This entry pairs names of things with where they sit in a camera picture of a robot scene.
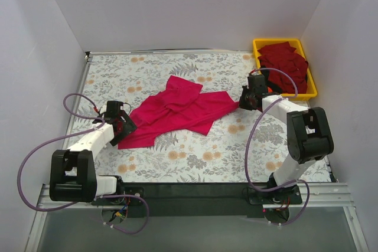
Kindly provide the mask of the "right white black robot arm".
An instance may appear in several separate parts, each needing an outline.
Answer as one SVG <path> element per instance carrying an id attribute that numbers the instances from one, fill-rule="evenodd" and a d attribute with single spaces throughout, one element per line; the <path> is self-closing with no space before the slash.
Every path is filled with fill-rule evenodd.
<path id="1" fill-rule="evenodd" d="M 323 108 L 302 107 L 278 93 L 269 92 L 262 74 L 250 73 L 247 82 L 242 87 L 239 107 L 260 111 L 246 142 L 244 168 L 247 183 L 255 191 L 267 193 L 268 198 L 278 204 L 288 197 L 288 188 L 295 186 L 309 167 L 333 153 L 333 137 Z M 253 135 L 267 114 L 286 124 L 288 155 L 263 189 L 254 185 L 250 178 L 248 156 Z"/>

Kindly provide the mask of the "magenta pink t-shirt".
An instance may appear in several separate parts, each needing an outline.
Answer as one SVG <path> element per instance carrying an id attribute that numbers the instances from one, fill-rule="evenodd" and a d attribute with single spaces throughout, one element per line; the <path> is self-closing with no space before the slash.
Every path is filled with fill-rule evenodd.
<path id="1" fill-rule="evenodd" d="M 149 96 L 131 111 L 136 131 L 118 143 L 119 149 L 148 148 L 167 132 L 189 130 L 206 136 L 213 122 L 235 111 L 239 103 L 226 91 L 203 93 L 201 84 L 170 76 L 164 91 Z"/>

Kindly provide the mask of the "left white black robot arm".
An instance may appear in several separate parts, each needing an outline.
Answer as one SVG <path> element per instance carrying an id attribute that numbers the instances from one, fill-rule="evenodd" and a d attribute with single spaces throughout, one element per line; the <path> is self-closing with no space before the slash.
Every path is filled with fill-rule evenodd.
<path id="1" fill-rule="evenodd" d="M 107 145 L 118 145 L 136 129 L 124 110 L 124 102 L 108 101 L 93 122 L 93 131 L 68 149 L 53 153 L 50 198 L 53 201 L 92 202 L 105 195 L 111 204 L 121 204 L 126 191 L 120 186 L 120 177 L 98 175 L 95 158 Z"/>

